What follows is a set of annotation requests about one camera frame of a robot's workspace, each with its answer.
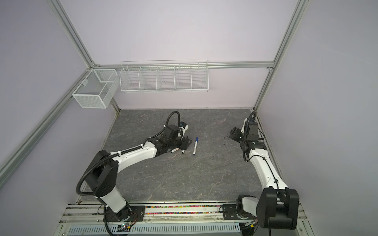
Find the robotic arm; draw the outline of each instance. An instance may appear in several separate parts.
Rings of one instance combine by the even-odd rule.
[[[168,125],[173,114],[178,116],[178,125]],[[129,203],[120,194],[116,184],[117,173],[137,162],[157,157],[170,152],[174,148],[186,150],[192,143],[189,137],[184,137],[188,125],[180,122],[180,114],[172,112],[163,130],[148,138],[144,144],[118,152],[108,153],[99,151],[85,171],[76,186],[79,195],[94,195],[104,206],[113,211],[118,221],[125,221],[130,217]],[[81,185],[86,181],[92,192],[82,192]]]
[[[256,216],[262,228],[294,230],[297,225],[299,195],[296,190],[288,188],[274,168],[267,148],[259,138],[255,117],[256,111],[253,111],[244,120],[242,129],[234,127],[230,133],[230,138],[240,143],[244,161],[251,162],[255,167],[263,188],[259,199],[239,196],[237,214],[242,219],[248,218],[250,214]]]

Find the gray marble tabletop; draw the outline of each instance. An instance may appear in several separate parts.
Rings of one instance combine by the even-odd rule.
[[[173,110],[121,110],[106,141],[108,152],[124,150],[159,132]],[[138,162],[117,176],[117,188],[127,200],[137,201],[235,201],[238,195],[259,197],[262,191],[256,170],[243,161],[230,130],[241,128],[250,110],[178,110],[189,125],[185,136],[193,144],[182,154],[167,153]],[[176,114],[170,122],[177,123]],[[196,155],[194,141],[198,137]],[[82,201],[95,200],[83,196]]]

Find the wire basket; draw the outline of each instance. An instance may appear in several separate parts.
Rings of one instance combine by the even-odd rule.
[[[72,96],[82,108],[107,108],[119,87],[114,69],[92,69]]]
[[[121,90],[126,93],[209,90],[207,61],[121,64],[119,80]]]

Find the marker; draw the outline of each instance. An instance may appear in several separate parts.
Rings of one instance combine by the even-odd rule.
[[[193,156],[195,156],[195,150],[197,149],[198,137],[195,139]]]

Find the white wall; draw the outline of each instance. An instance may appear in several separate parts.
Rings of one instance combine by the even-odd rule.
[[[122,109],[252,108],[267,68],[209,69],[208,92],[124,93],[115,99]]]
[[[315,235],[377,235],[378,2],[312,0],[259,116]]]
[[[73,100],[0,190],[1,235],[53,235],[115,112]]]
[[[0,165],[86,70],[44,0],[0,3]]]
[[[273,60],[297,0],[62,0],[97,64]]]

